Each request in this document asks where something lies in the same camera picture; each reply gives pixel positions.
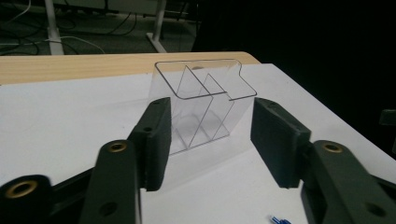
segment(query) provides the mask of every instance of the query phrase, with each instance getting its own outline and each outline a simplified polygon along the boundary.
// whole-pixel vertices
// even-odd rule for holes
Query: dark floor
[[[12,22],[26,6],[0,4],[0,55],[50,55],[47,15],[43,7],[31,7]],[[83,10],[56,9],[64,54],[153,53],[146,38],[153,31],[153,16],[135,14],[106,15]],[[168,52],[191,51],[195,22],[166,18],[161,43]]]

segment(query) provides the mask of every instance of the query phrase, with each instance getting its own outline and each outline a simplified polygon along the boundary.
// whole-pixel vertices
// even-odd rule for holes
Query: pen
[[[275,223],[275,224],[291,224],[291,222],[287,221],[286,219],[277,219],[276,217],[272,217],[271,220]]]

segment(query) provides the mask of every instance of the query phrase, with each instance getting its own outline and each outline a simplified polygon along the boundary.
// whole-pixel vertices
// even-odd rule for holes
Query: acrylic divider
[[[156,63],[149,100],[171,98],[171,154],[230,135],[257,95],[237,60]]]

